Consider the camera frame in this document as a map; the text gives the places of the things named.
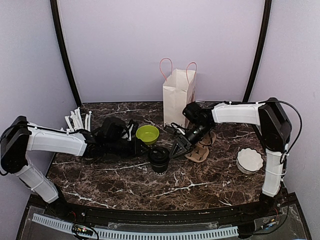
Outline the black plastic cup lid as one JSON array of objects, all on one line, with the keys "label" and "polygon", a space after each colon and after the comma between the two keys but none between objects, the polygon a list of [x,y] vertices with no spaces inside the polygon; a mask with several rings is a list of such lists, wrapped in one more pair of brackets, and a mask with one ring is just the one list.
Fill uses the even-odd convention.
[{"label": "black plastic cup lid", "polygon": [[151,164],[160,166],[167,164],[170,160],[169,150],[162,146],[153,147],[148,153],[148,160]]}]

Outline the black paper coffee cup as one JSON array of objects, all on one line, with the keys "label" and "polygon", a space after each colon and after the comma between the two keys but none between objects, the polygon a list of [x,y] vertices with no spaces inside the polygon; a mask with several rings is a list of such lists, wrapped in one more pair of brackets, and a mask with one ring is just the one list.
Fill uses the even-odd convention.
[{"label": "black paper coffee cup", "polygon": [[150,161],[151,168],[153,172],[158,175],[162,176],[167,172],[169,166],[169,160],[166,161]]}]

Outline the white paper takeout bag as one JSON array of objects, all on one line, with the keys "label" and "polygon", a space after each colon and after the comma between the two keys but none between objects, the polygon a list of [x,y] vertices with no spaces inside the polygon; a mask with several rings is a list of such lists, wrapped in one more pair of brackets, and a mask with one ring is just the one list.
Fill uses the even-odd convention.
[{"label": "white paper takeout bag", "polygon": [[163,58],[161,62],[170,62],[170,75],[163,75],[165,81],[162,85],[163,95],[163,124],[169,125],[176,123],[183,128],[187,128],[189,120],[183,114],[187,104],[195,100],[197,70],[189,69],[195,62],[188,64],[186,69],[174,69],[170,58]]}]

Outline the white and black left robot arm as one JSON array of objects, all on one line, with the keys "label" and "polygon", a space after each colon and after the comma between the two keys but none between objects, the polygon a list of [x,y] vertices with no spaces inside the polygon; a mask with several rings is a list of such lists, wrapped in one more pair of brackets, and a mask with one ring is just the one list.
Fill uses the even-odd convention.
[{"label": "white and black left robot arm", "polygon": [[72,132],[33,125],[25,116],[19,116],[0,138],[2,175],[14,174],[37,193],[60,218],[67,218],[70,206],[64,202],[59,188],[49,181],[27,157],[28,152],[45,151],[92,159],[104,155],[121,158],[139,157],[150,148],[136,138],[137,125],[126,124],[117,117],[108,117],[103,124],[90,131]]}]

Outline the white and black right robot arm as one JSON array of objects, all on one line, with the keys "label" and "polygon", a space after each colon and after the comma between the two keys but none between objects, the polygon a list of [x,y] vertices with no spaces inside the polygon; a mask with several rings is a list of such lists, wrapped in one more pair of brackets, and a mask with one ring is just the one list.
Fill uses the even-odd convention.
[{"label": "white and black right robot arm", "polygon": [[207,107],[191,102],[186,105],[182,114],[194,127],[174,140],[169,158],[174,159],[190,153],[216,124],[255,125],[259,128],[266,153],[262,194],[273,198],[281,188],[287,157],[295,144],[290,141],[292,124],[282,107],[283,104],[284,101],[274,97],[260,102],[222,101]]}]

